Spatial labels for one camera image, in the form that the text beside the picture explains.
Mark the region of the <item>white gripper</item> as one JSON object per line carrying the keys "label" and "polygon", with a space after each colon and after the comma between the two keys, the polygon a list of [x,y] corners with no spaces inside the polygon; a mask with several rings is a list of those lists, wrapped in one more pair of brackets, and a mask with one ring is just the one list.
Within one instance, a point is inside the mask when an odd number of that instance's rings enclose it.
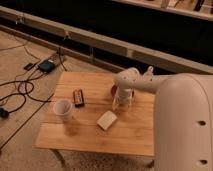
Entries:
{"label": "white gripper", "polygon": [[132,89],[122,89],[118,88],[116,90],[115,99],[113,100],[112,110],[116,110],[119,105],[128,105],[131,108],[134,104],[133,100],[133,90]]}

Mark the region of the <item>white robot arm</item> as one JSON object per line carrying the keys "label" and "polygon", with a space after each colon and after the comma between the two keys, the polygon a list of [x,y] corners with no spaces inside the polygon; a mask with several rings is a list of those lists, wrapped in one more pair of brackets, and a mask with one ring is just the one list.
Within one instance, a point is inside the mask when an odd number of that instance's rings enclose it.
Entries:
{"label": "white robot arm", "polygon": [[132,67],[114,75],[113,105],[134,90],[155,95],[154,171],[213,171],[213,75],[145,74]]}

